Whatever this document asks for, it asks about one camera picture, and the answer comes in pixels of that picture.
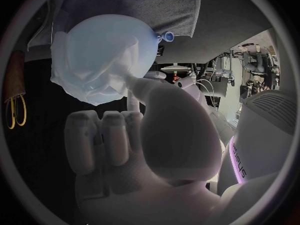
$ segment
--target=vent grille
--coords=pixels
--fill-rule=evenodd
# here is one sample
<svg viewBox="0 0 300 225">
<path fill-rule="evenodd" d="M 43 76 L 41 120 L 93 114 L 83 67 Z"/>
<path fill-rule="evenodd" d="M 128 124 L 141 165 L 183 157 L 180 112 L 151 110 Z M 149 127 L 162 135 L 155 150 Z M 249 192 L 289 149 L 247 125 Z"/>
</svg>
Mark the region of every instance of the vent grille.
<svg viewBox="0 0 300 225">
<path fill-rule="evenodd" d="M 254 99 L 252 103 L 280 122 L 285 123 L 291 128 L 295 127 L 297 106 L 286 98 L 276 94 L 264 94 Z"/>
</svg>

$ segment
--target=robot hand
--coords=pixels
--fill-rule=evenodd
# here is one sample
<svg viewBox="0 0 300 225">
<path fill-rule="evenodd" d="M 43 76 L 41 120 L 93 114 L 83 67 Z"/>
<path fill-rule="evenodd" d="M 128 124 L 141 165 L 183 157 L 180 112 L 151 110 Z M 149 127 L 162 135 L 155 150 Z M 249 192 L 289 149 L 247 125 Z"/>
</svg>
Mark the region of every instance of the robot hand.
<svg viewBox="0 0 300 225">
<path fill-rule="evenodd" d="M 173 187 L 151 171 L 139 137 L 142 118 L 128 111 L 105 112 L 102 120 L 95 111 L 68 116 L 65 148 L 80 210 L 89 224 L 204 221 L 219 196 L 205 181 Z"/>
</svg>

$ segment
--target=scissors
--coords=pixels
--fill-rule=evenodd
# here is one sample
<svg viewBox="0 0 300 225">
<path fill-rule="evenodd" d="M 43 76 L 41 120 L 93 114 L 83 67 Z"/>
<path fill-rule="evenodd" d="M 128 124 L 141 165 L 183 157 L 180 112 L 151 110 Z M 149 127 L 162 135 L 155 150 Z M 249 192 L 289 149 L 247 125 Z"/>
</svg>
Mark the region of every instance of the scissors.
<svg viewBox="0 0 300 225">
<path fill-rule="evenodd" d="M 18 100 L 21 100 L 22 106 L 23 106 L 23 121 L 20 122 L 18 120 L 18 115 L 19 115 L 19 110 L 18 110 Z M 24 126 L 26 123 L 26 118 L 27 118 L 27 110 L 26 110 L 26 104 L 25 100 L 22 94 L 19 94 L 18 96 L 11 97 L 10 100 L 8 100 L 6 104 L 6 124 L 9 129 L 13 129 L 16 125 L 16 123 L 19 126 Z"/>
</svg>

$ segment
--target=purple light strip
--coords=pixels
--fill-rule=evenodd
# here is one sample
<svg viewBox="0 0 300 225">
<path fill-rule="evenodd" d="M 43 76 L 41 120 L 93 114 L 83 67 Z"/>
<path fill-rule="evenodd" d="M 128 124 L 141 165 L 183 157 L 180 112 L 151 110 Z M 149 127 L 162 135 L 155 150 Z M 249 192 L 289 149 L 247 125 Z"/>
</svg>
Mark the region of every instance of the purple light strip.
<svg viewBox="0 0 300 225">
<path fill-rule="evenodd" d="M 242 177 L 241 174 L 239 173 L 239 169 L 238 169 L 238 165 L 237 165 L 237 161 L 234 155 L 234 137 L 233 136 L 230 141 L 229 141 L 229 155 L 230 155 L 230 160 L 233 166 L 233 170 L 236 176 L 236 179 L 238 181 L 239 184 L 243 184 L 244 182 L 242 181 Z"/>
</svg>

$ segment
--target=yellow scissors handle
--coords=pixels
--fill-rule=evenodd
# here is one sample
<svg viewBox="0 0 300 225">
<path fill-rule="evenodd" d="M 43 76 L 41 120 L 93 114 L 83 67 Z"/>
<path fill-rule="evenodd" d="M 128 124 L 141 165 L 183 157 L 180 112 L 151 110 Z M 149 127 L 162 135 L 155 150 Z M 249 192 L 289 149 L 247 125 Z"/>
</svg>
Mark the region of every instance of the yellow scissors handle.
<svg viewBox="0 0 300 225">
<path fill-rule="evenodd" d="M 8 123 L 8 107 L 10 105 L 10 111 L 11 111 L 11 126 Z M 9 129 L 13 129 L 16 125 L 16 117 L 15 117 L 15 106 L 14 106 L 14 100 L 11 98 L 6 105 L 6 124 Z"/>
<path fill-rule="evenodd" d="M 25 123 L 26 123 L 26 118 L 27 118 L 27 110 L 26 110 L 26 104 L 25 104 L 25 100 L 24 100 L 24 97 L 22 94 L 20 94 L 20 98 L 22 100 L 22 104 L 23 104 L 23 109 L 24 109 L 24 118 L 23 118 L 23 122 L 19 123 L 18 122 L 18 116 L 16 116 L 17 114 L 17 111 L 16 111 L 16 105 L 14 106 L 14 114 L 15 114 L 15 120 L 16 120 L 16 123 L 19 125 L 19 126 L 23 126 Z"/>
</svg>

